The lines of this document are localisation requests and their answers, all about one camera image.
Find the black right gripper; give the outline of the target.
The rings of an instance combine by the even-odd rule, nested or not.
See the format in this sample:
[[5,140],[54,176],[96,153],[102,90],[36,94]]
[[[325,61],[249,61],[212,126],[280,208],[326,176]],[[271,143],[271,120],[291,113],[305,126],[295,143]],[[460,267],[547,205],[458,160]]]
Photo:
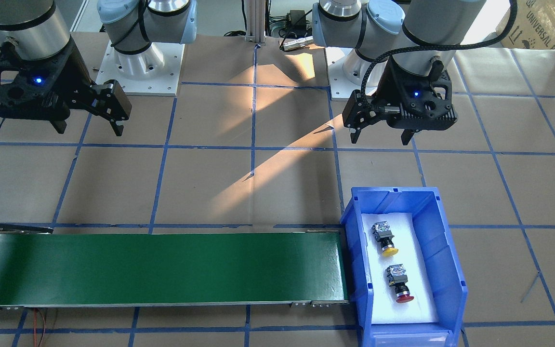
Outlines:
[[0,46],[0,117],[49,121],[64,134],[72,109],[84,109],[110,122],[121,137],[132,105],[121,84],[95,83],[73,39],[59,52],[38,61],[25,61],[17,46]]

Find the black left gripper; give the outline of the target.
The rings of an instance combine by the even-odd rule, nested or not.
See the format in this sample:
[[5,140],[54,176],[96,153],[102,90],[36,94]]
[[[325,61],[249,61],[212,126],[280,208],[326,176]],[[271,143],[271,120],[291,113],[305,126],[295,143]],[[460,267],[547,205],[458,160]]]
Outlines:
[[350,128],[351,143],[357,144],[363,128],[385,121],[389,127],[404,129],[401,142],[407,146],[415,131],[444,131],[456,123],[451,92],[442,61],[433,61],[429,74],[419,76],[390,57],[372,96],[361,90],[352,92],[343,111],[343,125]]

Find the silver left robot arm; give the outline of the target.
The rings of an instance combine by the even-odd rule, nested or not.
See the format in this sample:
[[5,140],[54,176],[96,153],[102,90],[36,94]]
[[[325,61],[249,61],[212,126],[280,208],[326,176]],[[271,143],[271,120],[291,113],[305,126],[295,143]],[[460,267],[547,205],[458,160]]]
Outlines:
[[356,143],[363,128],[385,121],[407,145],[416,132],[444,131],[458,120],[447,71],[485,2],[320,0],[313,4],[317,46],[351,48],[362,66],[342,121]]

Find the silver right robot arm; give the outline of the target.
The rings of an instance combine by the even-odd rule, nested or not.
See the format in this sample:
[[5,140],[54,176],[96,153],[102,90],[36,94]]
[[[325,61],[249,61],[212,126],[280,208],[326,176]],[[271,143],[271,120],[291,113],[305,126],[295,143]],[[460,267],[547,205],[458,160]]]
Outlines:
[[[130,79],[167,72],[159,43],[190,44],[195,0],[100,0],[97,10]],[[73,109],[102,117],[121,136],[132,104],[117,79],[97,83],[53,0],[0,0],[0,118],[48,121],[63,134]]]

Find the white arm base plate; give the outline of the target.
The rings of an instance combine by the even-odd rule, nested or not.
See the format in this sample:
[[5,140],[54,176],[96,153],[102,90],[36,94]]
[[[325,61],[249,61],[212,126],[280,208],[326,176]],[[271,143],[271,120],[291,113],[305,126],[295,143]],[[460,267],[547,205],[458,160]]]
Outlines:
[[325,53],[332,99],[346,101],[353,90],[360,88],[370,62],[351,48],[326,47]]
[[126,55],[108,46],[95,82],[117,80],[128,96],[176,96],[185,44],[153,42]]

